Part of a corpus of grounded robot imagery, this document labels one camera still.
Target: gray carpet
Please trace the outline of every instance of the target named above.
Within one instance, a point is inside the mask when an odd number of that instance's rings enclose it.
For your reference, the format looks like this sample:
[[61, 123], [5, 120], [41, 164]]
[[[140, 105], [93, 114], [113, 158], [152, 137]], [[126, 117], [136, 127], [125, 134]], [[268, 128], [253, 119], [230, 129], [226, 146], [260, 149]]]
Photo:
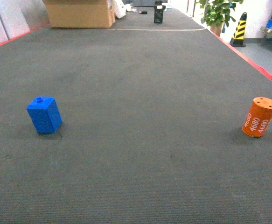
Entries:
[[[199, 29], [128, 13], [111, 28]], [[55, 97], [63, 124], [26, 106]], [[0, 223], [272, 224], [272, 82], [209, 31], [51, 29], [0, 47]]]

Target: blue block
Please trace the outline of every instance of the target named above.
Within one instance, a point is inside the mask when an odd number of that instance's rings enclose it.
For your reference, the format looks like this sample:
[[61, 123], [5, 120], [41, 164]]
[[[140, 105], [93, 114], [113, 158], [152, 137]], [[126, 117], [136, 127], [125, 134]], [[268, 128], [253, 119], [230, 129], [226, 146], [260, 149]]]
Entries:
[[62, 123], [53, 97], [36, 97], [27, 106], [27, 111], [38, 133], [55, 133]]

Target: black object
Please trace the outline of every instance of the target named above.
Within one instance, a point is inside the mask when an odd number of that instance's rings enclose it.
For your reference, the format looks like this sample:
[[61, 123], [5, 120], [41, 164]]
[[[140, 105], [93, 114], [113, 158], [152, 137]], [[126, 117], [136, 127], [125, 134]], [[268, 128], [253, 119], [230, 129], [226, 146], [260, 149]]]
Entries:
[[163, 23], [163, 13], [165, 9], [166, 6], [163, 6], [162, 4], [154, 6], [154, 23]]
[[156, 5], [156, 6], [161, 6], [162, 3], [163, 3], [163, 1], [159, 0], [159, 1], [155, 1], [155, 2], [154, 2], [154, 5]]

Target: yellow and black striped cone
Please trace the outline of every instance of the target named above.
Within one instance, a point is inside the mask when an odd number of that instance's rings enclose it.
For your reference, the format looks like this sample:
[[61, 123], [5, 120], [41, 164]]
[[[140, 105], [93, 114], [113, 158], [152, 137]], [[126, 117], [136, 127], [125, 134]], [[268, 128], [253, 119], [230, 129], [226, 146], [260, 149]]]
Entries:
[[230, 41], [233, 47], [245, 47], [244, 45], [244, 30], [246, 29], [247, 13], [243, 13], [239, 19], [237, 29]]

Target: orange cylindrical block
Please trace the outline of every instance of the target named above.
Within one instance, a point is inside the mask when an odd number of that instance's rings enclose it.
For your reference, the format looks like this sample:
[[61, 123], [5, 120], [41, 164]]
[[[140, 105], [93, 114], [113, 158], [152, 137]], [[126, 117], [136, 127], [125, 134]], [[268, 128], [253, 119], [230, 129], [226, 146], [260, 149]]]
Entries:
[[262, 136], [272, 119], [272, 99], [257, 97], [244, 121], [242, 130], [251, 137]]

